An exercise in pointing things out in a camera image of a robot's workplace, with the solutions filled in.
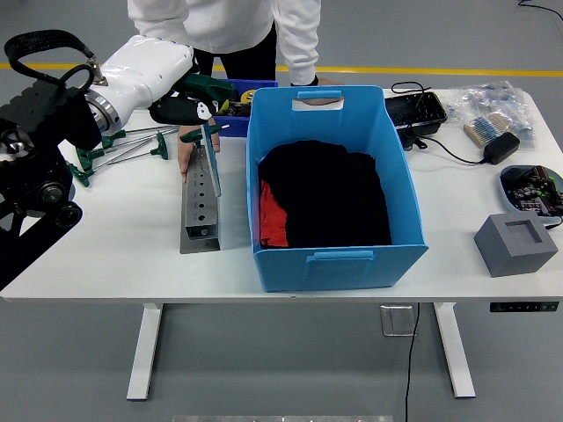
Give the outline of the person's right hand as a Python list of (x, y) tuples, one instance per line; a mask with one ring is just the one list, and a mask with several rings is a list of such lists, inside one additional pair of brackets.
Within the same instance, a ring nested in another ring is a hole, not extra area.
[[(188, 165), (190, 163), (191, 155), (194, 151), (194, 143), (193, 142), (183, 142), (180, 140), (182, 135), (188, 134), (198, 127), (190, 126), (190, 127), (180, 127), (178, 132), (178, 164), (179, 164), (179, 174), (182, 178), (182, 182), (185, 184), (187, 182), (187, 172), (188, 172)], [(215, 153), (220, 152), (221, 150), (221, 141), (219, 134), (212, 134), (211, 135), (211, 142), (213, 146), (213, 150)]]

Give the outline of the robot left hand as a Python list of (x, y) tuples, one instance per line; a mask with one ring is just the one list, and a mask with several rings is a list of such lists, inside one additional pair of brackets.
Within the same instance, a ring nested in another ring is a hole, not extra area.
[(161, 124), (200, 125), (220, 101), (186, 80), (193, 76), (189, 46), (135, 35), (100, 68), (105, 82), (91, 87), (87, 101), (101, 132), (121, 130), (133, 111), (146, 109)]

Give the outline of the person's left hand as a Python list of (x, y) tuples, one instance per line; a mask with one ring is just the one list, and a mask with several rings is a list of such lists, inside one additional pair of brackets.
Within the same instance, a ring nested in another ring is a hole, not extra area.
[(320, 77), (315, 87), (310, 87), (297, 95), (297, 99), (308, 106), (329, 106), (343, 100), (338, 87), (341, 82)]

